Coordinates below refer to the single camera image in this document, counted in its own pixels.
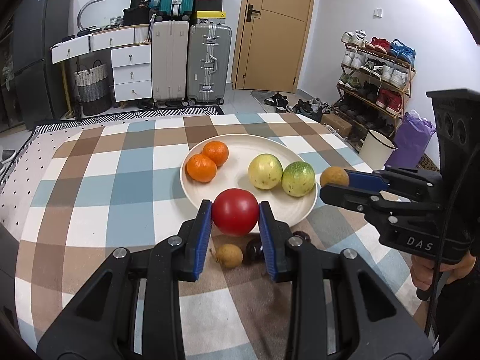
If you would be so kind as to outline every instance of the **dark purple grape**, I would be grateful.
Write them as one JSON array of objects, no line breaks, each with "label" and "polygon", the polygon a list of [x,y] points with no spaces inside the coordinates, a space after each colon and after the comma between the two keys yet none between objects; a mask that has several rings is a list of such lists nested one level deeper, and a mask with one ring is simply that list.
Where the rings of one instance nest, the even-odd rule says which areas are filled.
[{"label": "dark purple grape", "polygon": [[308,243],[311,243],[311,238],[310,236],[305,233],[304,231],[296,231],[293,233],[293,235],[297,236],[297,237],[300,237],[301,239],[303,239],[304,241],[308,242]]},{"label": "dark purple grape", "polygon": [[255,237],[249,241],[245,248],[245,254],[251,262],[263,260],[263,246],[260,237]]}]

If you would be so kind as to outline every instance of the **desk leg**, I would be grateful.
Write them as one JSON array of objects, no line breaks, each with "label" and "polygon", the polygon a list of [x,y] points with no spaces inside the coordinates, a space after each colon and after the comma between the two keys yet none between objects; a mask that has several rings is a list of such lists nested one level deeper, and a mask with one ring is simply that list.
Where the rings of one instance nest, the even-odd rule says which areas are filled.
[{"label": "desk leg", "polygon": [[66,70],[65,70],[65,61],[61,61],[60,66],[61,66],[61,77],[62,77],[62,81],[63,81],[63,91],[65,92],[65,99],[67,101],[67,107],[68,107],[68,112],[65,115],[65,117],[67,119],[72,119],[75,116],[74,116],[74,113],[71,110],[70,93],[68,91],[67,73],[66,73]]}]

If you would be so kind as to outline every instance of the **human hand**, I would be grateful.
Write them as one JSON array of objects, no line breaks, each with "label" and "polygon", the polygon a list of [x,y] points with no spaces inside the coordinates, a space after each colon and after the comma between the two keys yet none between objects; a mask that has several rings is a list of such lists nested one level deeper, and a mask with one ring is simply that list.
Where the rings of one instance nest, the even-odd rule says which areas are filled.
[{"label": "human hand", "polygon": [[[477,258],[473,257],[470,252],[467,252],[458,264],[440,264],[440,272],[450,272],[450,277],[447,279],[447,284],[450,284],[467,276],[473,269],[476,261]],[[423,291],[430,288],[434,279],[434,265],[435,263],[431,259],[412,256],[410,274],[415,287]]]}]

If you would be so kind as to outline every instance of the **bolt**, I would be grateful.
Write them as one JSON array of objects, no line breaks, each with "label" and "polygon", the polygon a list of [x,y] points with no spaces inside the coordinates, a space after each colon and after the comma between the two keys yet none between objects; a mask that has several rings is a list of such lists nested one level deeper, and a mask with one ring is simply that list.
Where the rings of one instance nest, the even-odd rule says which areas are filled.
[{"label": "bolt", "polygon": [[116,259],[122,259],[127,255],[127,250],[124,247],[119,247],[113,251],[113,257]]},{"label": "bolt", "polygon": [[290,237],[289,244],[291,246],[300,246],[301,244],[303,244],[303,239],[301,239],[300,237]]},{"label": "bolt", "polygon": [[358,253],[356,250],[354,249],[345,249],[343,251],[343,255],[348,258],[349,260],[353,260],[354,258],[356,258],[358,256]]},{"label": "bolt", "polygon": [[169,238],[169,245],[170,246],[178,246],[182,243],[182,238],[178,235],[173,235]]}]

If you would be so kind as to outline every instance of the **black rim of bucket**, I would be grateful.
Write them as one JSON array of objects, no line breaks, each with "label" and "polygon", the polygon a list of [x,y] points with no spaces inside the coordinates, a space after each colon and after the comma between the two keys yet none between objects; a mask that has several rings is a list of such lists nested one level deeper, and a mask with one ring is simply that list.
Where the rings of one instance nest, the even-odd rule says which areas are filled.
[{"label": "black rim of bucket", "polygon": [[385,137],[385,138],[387,138],[387,139],[393,144],[393,147],[391,147],[390,145],[387,145],[385,142],[382,142],[382,141],[379,140],[377,137],[375,137],[375,135],[373,135],[373,134],[371,133],[372,131],[378,132],[378,133],[379,133],[380,135],[382,135],[383,137],[385,137],[385,135],[383,135],[381,132],[379,132],[379,131],[377,131],[377,130],[368,130],[368,133],[369,133],[372,137],[374,137],[375,140],[377,140],[378,142],[380,142],[383,146],[386,146],[386,147],[388,147],[389,149],[392,149],[393,151],[395,151],[395,150],[398,149],[397,144],[396,144],[395,142],[392,142],[392,141],[390,140],[390,138]]}]

